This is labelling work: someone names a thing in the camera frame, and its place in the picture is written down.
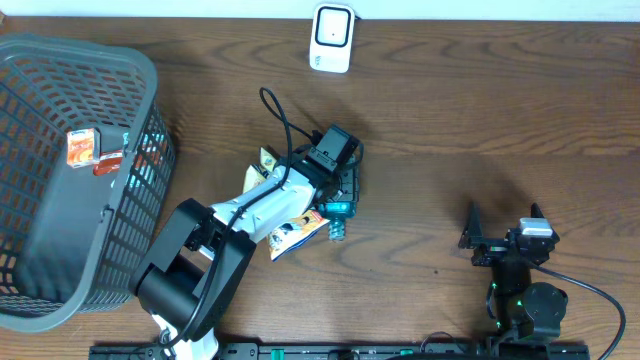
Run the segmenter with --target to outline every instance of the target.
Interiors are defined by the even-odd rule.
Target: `wall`
[[[311,18],[313,0],[0,0],[7,15]],[[363,19],[640,21],[638,0],[351,0]]]

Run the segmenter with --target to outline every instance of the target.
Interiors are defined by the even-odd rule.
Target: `small carton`
[[[72,168],[94,165],[100,161],[98,129],[75,130],[67,133],[67,164]]]
[[[100,154],[100,162],[93,165],[93,175],[102,176],[120,170],[122,150]]]

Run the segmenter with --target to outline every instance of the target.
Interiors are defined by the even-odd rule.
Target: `wooden table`
[[[500,236],[537,201],[561,236],[546,264],[619,299],[616,359],[640,356],[640,28],[636,24],[367,21],[344,75],[309,68],[310,21],[9,18],[3,32],[140,50],[179,157],[161,224],[182,200],[241,191],[258,147],[285,150],[258,88],[305,129],[337,123],[364,141],[362,198],[343,244],[325,233],[271,263],[258,247],[218,330],[264,342],[420,341],[482,336],[490,272],[456,245],[476,201]],[[303,139],[295,136],[301,144]],[[595,359],[611,304],[569,294],[562,340]],[[48,333],[0,331],[1,358],[86,358],[97,342],[158,332],[133,301]]]

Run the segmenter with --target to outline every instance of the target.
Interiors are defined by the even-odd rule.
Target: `black cable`
[[[456,341],[456,338],[454,338],[451,334],[449,334],[446,331],[436,331],[436,332],[432,332],[431,334],[429,334],[429,336],[427,336],[424,340],[422,340],[422,344],[420,344],[420,352],[424,353],[426,350],[426,346],[427,344],[429,344],[429,340],[434,337],[434,336],[438,336],[438,335],[444,335],[446,337],[448,337],[449,339],[451,339],[451,341],[453,341],[453,343],[458,347],[458,349],[460,349],[460,351],[462,351],[463,353],[465,352],[461,347],[460,344],[458,344],[458,342]]]
[[[269,94],[269,96],[271,96],[271,100],[273,100],[273,103],[278,108],[278,112],[280,113],[280,115],[277,115],[273,111],[271,106],[269,106],[269,104],[267,103],[267,100],[265,99],[264,94],[263,94],[265,91]],[[205,282],[204,282],[204,286],[202,287],[202,293],[200,294],[200,298],[198,299],[198,302],[196,303],[196,306],[193,309],[193,312],[191,313],[191,316],[189,317],[189,321],[187,321],[187,324],[182,328],[181,331],[178,332],[178,335],[176,335],[175,338],[173,338],[171,341],[169,341],[166,344],[161,344],[162,347],[165,348],[165,349],[170,349],[170,348],[174,347],[176,344],[178,344],[180,342],[180,340],[182,340],[184,338],[184,336],[189,332],[191,326],[193,325],[193,322],[198,317],[198,315],[200,313],[200,309],[202,308],[202,305],[206,301],[207,294],[209,293],[209,290],[211,289],[211,284],[213,283],[213,278],[214,278],[216,270],[218,268],[218,261],[220,260],[220,254],[221,254],[222,249],[224,248],[224,245],[225,245],[225,243],[226,243],[226,241],[227,241],[227,239],[229,237],[229,233],[231,232],[231,229],[233,228],[233,224],[235,224],[235,222],[238,220],[238,218],[240,218],[240,216],[242,216],[242,214],[245,211],[247,211],[247,209],[249,207],[251,207],[251,205],[257,203],[258,201],[262,200],[265,196],[271,194],[272,192],[274,192],[274,191],[280,189],[282,186],[284,186],[285,183],[287,182],[287,178],[289,177],[289,171],[291,170],[291,158],[293,157],[293,142],[291,141],[291,130],[289,129],[289,127],[292,127],[292,125],[289,124],[289,121],[287,120],[287,117],[284,114],[284,110],[282,109],[282,106],[280,106],[280,103],[278,102],[278,99],[276,98],[276,96],[273,94],[273,91],[271,91],[271,90],[269,90],[267,88],[261,87],[260,88],[260,99],[262,99],[262,102],[267,107],[267,109],[269,109],[269,111],[276,118],[278,118],[280,121],[282,121],[282,124],[284,125],[284,131],[285,131],[285,133],[287,135],[287,163],[286,163],[286,167],[285,167],[285,170],[284,170],[284,175],[282,176],[282,179],[280,179],[280,181],[278,181],[277,184],[275,184],[269,190],[266,190],[263,193],[261,193],[260,195],[257,195],[253,199],[247,201],[247,203],[244,206],[239,206],[238,209],[236,210],[236,212],[233,214],[233,216],[231,217],[231,220],[229,220],[229,222],[227,223],[227,227],[222,232],[222,236],[220,237],[220,243],[218,244],[218,248],[216,249],[216,252],[215,252],[215,257],[213,258],[213,262],[211,264],[211,268],[209,269],[209,274],[207,275],[207,278],[205,279]]]
[[[598,358],[598,360],[604,360],[606,358],[609,357],[609,355],[611,355],[611,353],[613,352],[613,350],[616,348],[616,346],[618,346],[618,343],[620,342],[620,339],[622,339],[622,336],[624,335],[624,328],[627,325],[627,317],[624,314],[624,309],[622,308],[622,305],[620,305],[620,303],[613,298],[613,296],[607,294],[606,292],[598,289],[597,287],[593,286],[593,285],[589,285],[585,282],[582,282],[580,280],[576,280],[574,278],[571,278],[569,276],[560,274],[558,272],[555,272],[553,270],[549,270],[549,269],[545,269],[539,265],[536,265],[534,263],[532,263],[531,261],[529,261],[528,259],[524,259],[525,263],[527,263],[527,265],[529,265],[530,268],[538,270],[542,273],[545,273],[547,275],[553,276],[555,278],[558,278],[560,280],[564,280],[567,282],[570,282],[574,285],[578,285],[581,288],[587,289],[589,291],[592,291],[600,296],[602,296],[603,298],[607,299],[610,303],[613,304],[613,306],[616,307],[616,309],[618,310],[618,313],[620,314],[620,325],[618,326],[618,332],[616,333],[616,336],[613,338],[613,341],[611,342],[611,344],[609,345],[609,347],[607,348],[607,350],[605,350],[605,352]]]
[[[269,103],[267,102],[267,100],[264,98],[264,94],[262,93],[262,89],[265,89],[269,95],[271,96],[271,99],[273,100],[273,102],[276,104],[276,107],[278,108],[278,112],[280,113],[279,115],[273,110],[273,108],[271,107],[271,105],[269,105]],[[275,95],[273,95],[273,93],[271,92],[271,90],[267,89],[267,88],[260,88],[260,100],[262,100],[262,103],[264,104],[264,106],[267,107],[267,110],[269,110],[269,112],[271,113],[271,115],[275,116],[276,119],[284,122],[287,118],[284,116],[284,111],[280,111],[282,110],[282,107],[280,106],[280,103],[278,102],[278,100],[276,100]],[[297,132],[299,132],[300,134],[306,136],[311,142],[313,142],[313,137],[311,135],[309,135],[308,132],[302,130],[301,128],[299,128],[298,126],[287,122],[288,125],[285,126],[290,126],[292,129],[296,130]]]
[[[487,290],[487,298],[485,299],[485,304],[487,305],[487,313],[489,314],[489,319],[496,318],[496,316],[493,314],[493,310],[491,310],[492,297],[493,297],[493,281],[489,283],[489,290]]]

